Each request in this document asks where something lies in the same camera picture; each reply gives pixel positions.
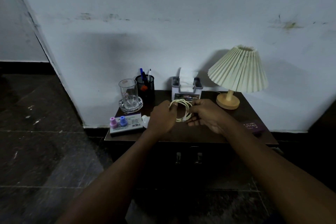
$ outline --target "tissue holder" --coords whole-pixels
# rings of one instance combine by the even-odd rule
[[[171,100],[175,99],[185,99],[188,102],[192,102],[195,99],[201,98],[201,93],[203,86],[199,77],[194,78],[194,91],[193,92],[183,92],[180,90],[180,78],[174,76],[171,81]]]

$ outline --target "lamp base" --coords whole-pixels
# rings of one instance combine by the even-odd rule
[[[228,109],[228,110],[234,110],[237,109],[240,101],[237,97],[232,96],[231,100],[226,99],[227,93],[221,93],[217,96],[216,103],[221,108]]]

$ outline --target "pen holder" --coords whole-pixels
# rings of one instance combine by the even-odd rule
[[[136,82],[137,82],[137,87],[138,87],[138,95],[139,97],[142,98],[144,103],[150,103],[154,101],[154,77],[152,75],[150,75],[150,77],[148,77],[148,74],[146,74],[148,83],[149,83],[149,87],[148,89],[145,89],[145,83],[141,78],[141,75],[137,76],[135,78]]]

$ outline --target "clear glass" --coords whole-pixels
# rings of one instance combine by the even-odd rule
[[[135,108],[139,105],[137,81],[125,79],[119,82],[120,93],[127,109]]]

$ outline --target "person's right hand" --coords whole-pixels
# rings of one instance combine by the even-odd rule
[[[223,134],[222,125],[226,120],[232,119],[222,108],[210,99],[198,99],[192,103],[188,113],[197,113],[187,123],[189,126],[207,125],[213,132]]]

